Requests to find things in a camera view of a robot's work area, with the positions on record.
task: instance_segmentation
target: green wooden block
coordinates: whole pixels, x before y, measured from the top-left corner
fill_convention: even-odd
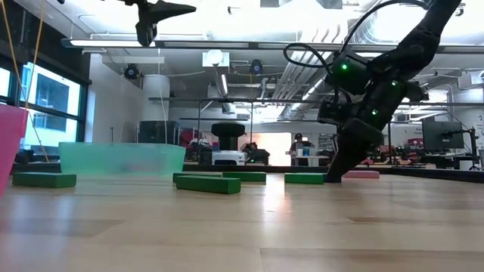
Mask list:
[[[224,178],[240,178],[241,181],[265,182],[265,172],[223,172]]]
[[[182,175],[176,179],[176,188],[206,193],[233,194],[240,192],[240,179]]]
[[[193,172],[181,172],[181,173],[173,173],[173,182],[176,182],[178,177],[184,176],[184,175],[190,175],[190,176],[201,176],[201,177],[222,177],[222,173],[193,173]]]
[[[76,175],[39,172],[15,173],[12,184],[25,187],[70,188],[76,186]]]
[[[288,184],[323,184],[323,173],[286,173],[284,182]]]

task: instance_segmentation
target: yellow string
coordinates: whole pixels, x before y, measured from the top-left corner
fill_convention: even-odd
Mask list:
[[[41,14],[40,14],[39,31],[37,33],[37,43],[36,43],[36,49],[34,51],[34,58],[33,58],[33,68],[32,68],[32,72],[30,74],[30,80],[28,82],[27,92],[25,92],[25,90],[22,87],[22,79],[20,77],[20,70],[18,69],[17,60],[15,58],[14,43],[12,42],[10,26],[8,24],[8,18],[7,18],[7,9],[5,8],[5,3],[4,3],[3,0],[0,0],[0,4],[2,4],[3,18],[5,20],[5,26],[6,26],[6,29],[7,29],[8,43],[10,44],[10,52],[12,54],[12,59],[14,60],[14,68],[15,68],[15,73],[17,74],[17,81],[18,81],[18,84],[20,86],[20,91],[22,92],[22,95],[25,99],[25,110],[28,110],[29,109],[30,87],[31,87],[32,80],[33,80],[33,72],[34,72],[34,69],[36,68],[37,57],[38,57],[39,46],[40,46],[40,37],[42,35],[42,26],[44,24],[45,0],[42,0],[42,10],[41,10]],[[45,152],[45,148],[42,145],[42,141],[40,140],[39,133],[37,133],[37,129],[35,127],[35,123],[33,121],[33,118],[30,115],[30,112],[29,112],[29,118],[30,118],[30,121],[32,123],[33,131],[36,133],[37,141],[39,142],[40,148],[42,149],[42,152],[44,153],[45,161],[50,162],[49,159],[48,159],[48,156],[47,156],[47,152]]]

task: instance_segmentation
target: pink block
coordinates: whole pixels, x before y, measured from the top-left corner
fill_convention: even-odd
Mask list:
[[[0,196],[7,187],[20,139],[25,136],[28,114],[24,109],[0,104]]]
[[[380,178],[380,173],[377,171],[350,171],[346,173],[343,178]]]

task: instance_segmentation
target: pink cup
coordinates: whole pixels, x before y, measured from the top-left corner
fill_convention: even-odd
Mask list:
[[[7,187],[20,140],[25,136],[29,112],[0,104],[0,196]]]

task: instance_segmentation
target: translucent plastic container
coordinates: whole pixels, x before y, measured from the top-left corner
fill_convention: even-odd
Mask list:
[[[171,176],[183,170],[184,147],[171,144],[59,143],[63,173]]]
[[[28,112],[0,104],[0,196],[7,187],[20,139],[25,136]]]

